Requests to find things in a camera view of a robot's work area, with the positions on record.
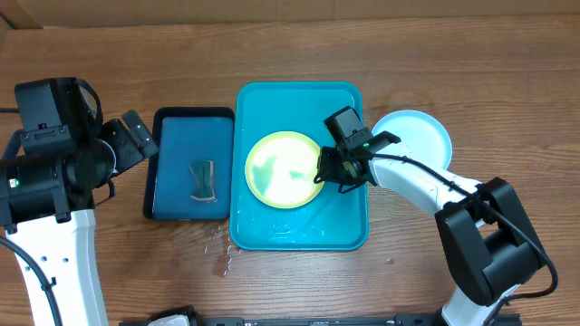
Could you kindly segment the light blue plate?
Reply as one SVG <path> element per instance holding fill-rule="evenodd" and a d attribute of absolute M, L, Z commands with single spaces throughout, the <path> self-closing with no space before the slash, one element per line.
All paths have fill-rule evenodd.
<path fill-rule="evenodd" d="M 397 110 L 381 118 L 372 134 L 388 131 L 399 137 L 422 163 L 447 169 L 452 160 L 452 142 L 443 125 L 431 115 L 418 110 Z"/>

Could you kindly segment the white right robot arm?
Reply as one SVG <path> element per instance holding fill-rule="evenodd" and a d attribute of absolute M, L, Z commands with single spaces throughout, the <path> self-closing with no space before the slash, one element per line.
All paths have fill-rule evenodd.
<path fill-rule="evenodd" d="M 517 288 L 538 270 L 555 267 L 515 189 L 500 177 L 450 172 L 450 136 L 427 113 L 398 110 L 369 129 L 345 107 L 324 125 L 334 144 L 321 150 L 316 183 L 335 183 L 342 194 L 366 184 L 389 189 L 435 218 L 456 288 L 436 313 L 398 315 L 396 324 L 520 324 L 501 309 L 521 299 Z"/>

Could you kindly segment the yellow plate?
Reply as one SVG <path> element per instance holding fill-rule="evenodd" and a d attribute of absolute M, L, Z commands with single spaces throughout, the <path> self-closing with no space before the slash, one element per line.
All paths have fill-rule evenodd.
<path fill-rule="evenodd" d="M 315 141 L 295 131 L 278 131 L 261 138 L 246 157 L 244 172 L 250 191 L 274 208 L 308 204 L 324 186 L 314 181 L 320 152 Z"/>

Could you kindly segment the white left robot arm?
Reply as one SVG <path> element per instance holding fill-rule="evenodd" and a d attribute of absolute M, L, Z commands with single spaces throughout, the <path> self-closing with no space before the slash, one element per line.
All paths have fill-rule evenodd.
<path fill-rule="evenodd" d="M 106 325 L 95 253 L 95 189 L 158 151 L 136 111 L 104 121 L 74 77 L 14 88 L 23 127 L 1 159 L 1 243 L 16 256 L 37 325 Z"/>

